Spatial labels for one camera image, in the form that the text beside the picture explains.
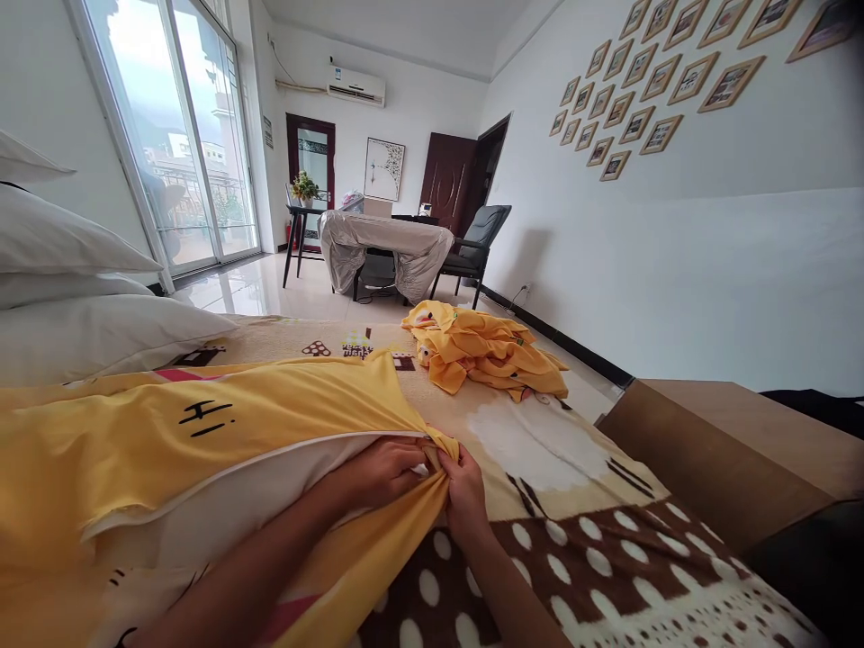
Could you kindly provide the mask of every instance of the yellow clothing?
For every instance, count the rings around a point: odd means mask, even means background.
[[[417,339],[417,358],[429,380],[455,394],[465,378],[507,390],[521,402],[526,390],[567,397],[567,366],[532,345],[536,338],[512,319],[422,301],[402,320]]]

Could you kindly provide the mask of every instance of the glossy floor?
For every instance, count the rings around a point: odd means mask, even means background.
[[[203,274],[173,297],[210,312],[285,315],[304,320],[398,324],[409,311],[408,307],[402,306],[401,297],[375,298],[371,303],[363,304],[351,301],[350,295],[333,294],[327,267],[319,260],[304,259],[300,278],[296,276],[296,260],[292,260],[288,284],[283,289],[284,264],[284,253],[262,256],[220,273]],[[456,296],[455,286],[454,277],[441,277],[436,299],[471,308],[473,289],[463,286]],[[369,291],[361,291],[360,296],[365,294],[369,294]],[[477,310],[515,319],[485,295],[481,295]],[[571,368],[563,374],[570,390],[568,404],[592,423],[600,414],[608,412],[621,391],[548,338],[535,334],[538,347],[555,354]]]

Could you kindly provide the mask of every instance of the potted plant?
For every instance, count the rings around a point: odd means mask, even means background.
[[[312,182],[305,171],[301,171],[291,184],[291,194],[295,198],[300,198],[303,207],[312,206],[312,199],[318,198],[318,191],[318,185]]]

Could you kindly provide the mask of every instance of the air conditioner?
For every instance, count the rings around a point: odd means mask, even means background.
[[[376,76],[360,74],[344,67],[330,66],[327,94],[367,104],[384,107],[384,80]]]

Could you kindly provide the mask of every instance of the picture frame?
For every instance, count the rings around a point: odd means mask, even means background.
[[[858,16],[851,0],[828,0],[819,7],[786,62],[792,63],[846,41],[857,26]]]
[[[591,93],[594,92],[594,82],[591,81],[585,85],[578,93],[576,93],[576,103],[573,104],[573,110],[570,114],[581,113],[588,108],[588,102],[591,100]]]
[[[576,138],[576,131],[579,130],[579,124],[581,122],[582,119],[574,119],[567,123],[567,127],[564,129],[564,135],[561,137],[561,143],[559,146],[566,146],[573,143],[573,140]]]
[[[573,97],[576,95],[576,88],[579,87],[579,82],[582,80],[581,76],[577,76],[574,79],[570,80],[570,83],[564,88],[564,96],[561,98],[561,103],[558,104],[558,107],[569,104]]]
[[[685,67],[667,105],[677,104],[702,92],[702,86],[719,58],[720,52],[716,51]]]
[[[591,145],[591,142],[594,140],[594,133],[597,132],[597,127],[599,125],[600,122],[595,121],[582,128],[582,132],[579,134],[579,140],[576,142],[576,150],[584,150]]]
[[[678,0],[661,0],[661,2],[654,6],[654,10],[651,12],[651,20],[648,21],[648,28],[642,37],[643,44],[669,27],[669,21],[672,18],[672,14],[675,13],[675,5],[677,3]]]
[[[637,0],[630,7],[630,13],[627,14],[627,21],[624,23],[624,29],[621,30],[621,35],[618,36],[619,41],[623,41],[633,32],[638,32],[642,27],[645,16],[648,14],[648,7],[651,5],[651,0]]]
[[[627,93],[619,96],[614,102],[612,102],[612,107],[609,108],[609,116],[606,119],[606,123],[603,124],[604,129],[607,129],[610,126],[617,126],[619,123],[624,121],[624,118],[627,116],[627,111],[630,110],[630,104],[633,102],[634,96],[635,92]]]
[[[648,83],[645,85],[645,90],[642,92],[642,97],[639,101],[647,101],[657,95],[662,95],[669,87],[669,82],[675,76],[675,70],[678,69],[678,64],[681,62],[683,55],[676,54],[667,61],[663,61],[652,70],[651,76],[648,77]]]
[[[632,150],[618,151],[609,156],[609,161],[603,166],[603,173],[600,174],[600,182],[611,182],[621,177],[621,172],[630,159]]]
[[[627,122],[627,127],[624,129],[621,139],[618,140],[618,144],[629,144],[641,140],[653,115],[654,106],[648,106],[630,115],[630,121]]]
[[[634,83],[639,83],[644,79],[645,73],[651,66],[651,61],[654,58],[654,52],[657,51],[657,43],[654,43],[650,48],[643,49],[633,57],[633,62],[630,64],[630,69],[627,70],[627,76],[621,88],[632,86]]]
[[[588,65],[588,73],[585,75],[585,78],[591,78],[603,69],[603,63],[606,62],[606,55],[609,52],[610,45],[612,45],[612,39],[607,40],[594,50],[594,53],[591,55],[591,62]]]
[[[701,50],[711,43],[716,43],[727,36],[731,36],[741,21],[742,16],[744,16],[744,12],[747,11],[747,7],[750,6],[750,1],[723,0],[696,49]]]
[[[727,67],[720,73],[697,113],[710,113],[733,105],[766,58],[759,56]]]
[[[612,93],[615,92],[615,84],[607,85],[600,90],[594,97],[594,105],[591,106],[591,112],[588,113],[589,119],[599,117],[606,112],[609,107],[609,102],[612,100]]]
[[[801,0],[764,0],[738,44],[738,49],[743,50],[754,42],[785,30],[800,5]]]
[[[612,142],[615,138],[598,139],[594,148],[591,150],[591,155],[588,158],[586,167],[599,167],[606,161],[606,154],[612,147]]]
[[[557,135],[561,132],[561,129],[564,127],[564,120],[567,119],[567,111],[562,110],[558,114],[555,115],[555,119],[552,122],[552,129],[549,131],[549,137],[553,135]]]
[[[680,45],[696,32],[707,6],[708,0],[696,0],[696,2],[692,2],[681,9],[672,26],[672,31],[669,32],[669,38],[663,45],[663,51]]]
[[[684,119],[684,115],[675,115],[657,121],[648,131],[648,139],[645,140],[639,155],[652,155],[666,150],[682,119]]]
[[[609,60],[609,67],[606,70],[606,74],[603,76],[604,81],[608,81],[624,69],[627,57],[630,55],[630,48],[632,47],[633,39],[630,39],[624,45],[612,52],[612,58]]]

